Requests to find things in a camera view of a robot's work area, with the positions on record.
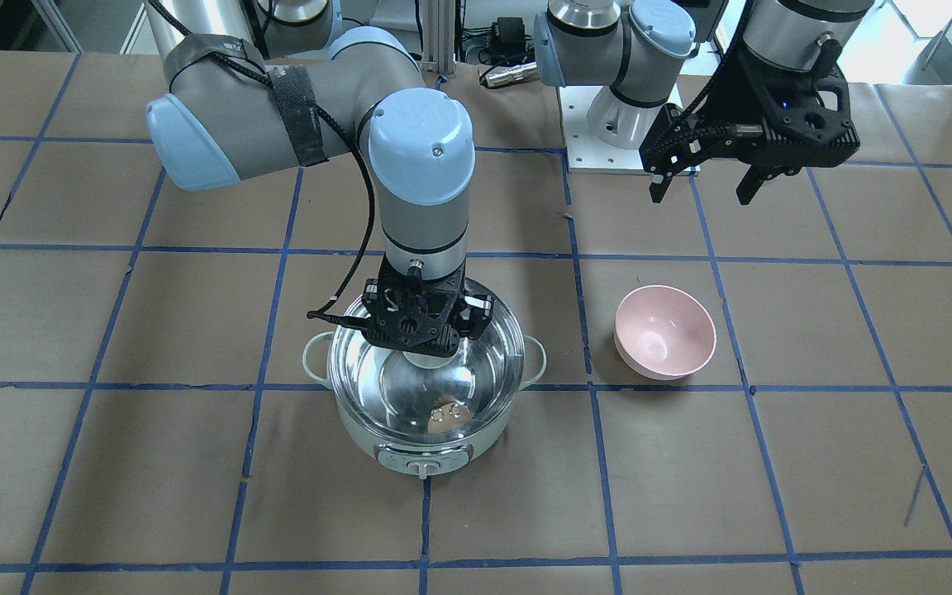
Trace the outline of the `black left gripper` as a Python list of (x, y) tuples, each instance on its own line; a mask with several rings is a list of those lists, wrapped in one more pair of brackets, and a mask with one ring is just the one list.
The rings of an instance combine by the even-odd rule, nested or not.
[(838, 64), (794, 72), (760, 58), (729, 58), (704, 89), (690, 116), (676, 107), (657, 116), (639, 147), (653, 204), (665, 199), (683, 164), (722, 157), (750, 165), (735, 189), (738, 203), (749, 206), (774, 174), (836, 167), (860, 147)]

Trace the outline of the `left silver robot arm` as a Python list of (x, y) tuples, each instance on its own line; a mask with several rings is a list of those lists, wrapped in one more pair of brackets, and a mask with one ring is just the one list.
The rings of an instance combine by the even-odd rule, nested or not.
[(869, 1), (748, 1), (706, 86), (669, 101), (697, 26), (673, 1), (550, 1), (534, 17), (534, 58), (551, 87), (598, 89), (587, 121), (605, 143), (637, 150), (650, 199), (707, 159), (748, 169), (751, 203), (764, 182), (805, 167), (836, 167), (860, 148), (842, 50)]

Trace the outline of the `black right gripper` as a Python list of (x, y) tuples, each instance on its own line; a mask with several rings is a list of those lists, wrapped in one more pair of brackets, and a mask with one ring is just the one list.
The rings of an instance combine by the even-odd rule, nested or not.
[(367, 279), (360, 304), (368, 320), (360, 328), (367, 341), (459, 341), (477, 338), (490, 323), (493, 300), (469, 293), (465, 279), (435, 282), (403, 276)]

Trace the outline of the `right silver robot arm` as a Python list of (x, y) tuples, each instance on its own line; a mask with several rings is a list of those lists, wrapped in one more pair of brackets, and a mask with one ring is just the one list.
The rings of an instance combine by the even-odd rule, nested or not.
[(178, 188), (207, 191), (348, 155), (368, 195), (359, 252), (385, 240), (365, 316), (310, 319), (374, 344), (452, 355), (488, 327), (495, 298), (466, 283), (471, 117), (424, 86), (396, 37), (345, 30), (336, 1), (148, 1), (169, 91), (145, 117)]

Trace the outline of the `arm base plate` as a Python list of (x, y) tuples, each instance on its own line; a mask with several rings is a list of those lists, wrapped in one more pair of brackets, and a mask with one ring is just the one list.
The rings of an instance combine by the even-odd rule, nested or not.
[(628, 105), (606, 86), (569, 86), (558, 91), (571, 172), (645, 173), (638, 148), (664, 107)]

